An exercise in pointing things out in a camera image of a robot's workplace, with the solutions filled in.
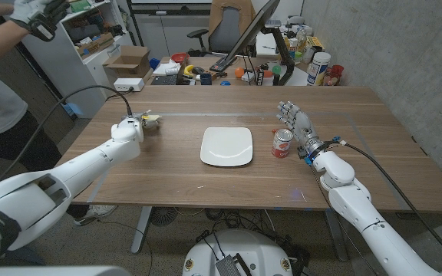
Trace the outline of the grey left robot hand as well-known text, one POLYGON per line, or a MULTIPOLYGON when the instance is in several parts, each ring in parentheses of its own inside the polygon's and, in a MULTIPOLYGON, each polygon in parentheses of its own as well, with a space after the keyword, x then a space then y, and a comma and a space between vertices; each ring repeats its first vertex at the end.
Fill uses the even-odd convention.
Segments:
POLYGON ((141 126, 145 129, 151 129, 160 125, 161 115, 152 114, 151 110, 144 112, 132 113, 132 117, 141 123, 141 126))

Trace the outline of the gloved person hand with tracker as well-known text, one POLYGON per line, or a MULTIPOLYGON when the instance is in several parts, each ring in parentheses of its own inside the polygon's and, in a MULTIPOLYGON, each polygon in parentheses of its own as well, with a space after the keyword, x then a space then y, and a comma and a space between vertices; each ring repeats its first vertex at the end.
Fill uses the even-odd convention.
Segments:
POLYGON ((15 0, 10 19, 42 41, 55 38, 57 23, 67 15, 67 0, 15 0))

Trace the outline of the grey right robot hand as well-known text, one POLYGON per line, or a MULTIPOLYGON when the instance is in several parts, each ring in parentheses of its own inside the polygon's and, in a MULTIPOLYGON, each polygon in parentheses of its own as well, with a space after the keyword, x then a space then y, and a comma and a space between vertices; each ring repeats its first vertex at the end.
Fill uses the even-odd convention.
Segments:
POLYGON ((281 101, 277 108, 279 110, 278 119, 293 133, 306 156, 317 153, 322 149, 324 143, 319 139, 312 121, 300 107, 290 101, 281 101))

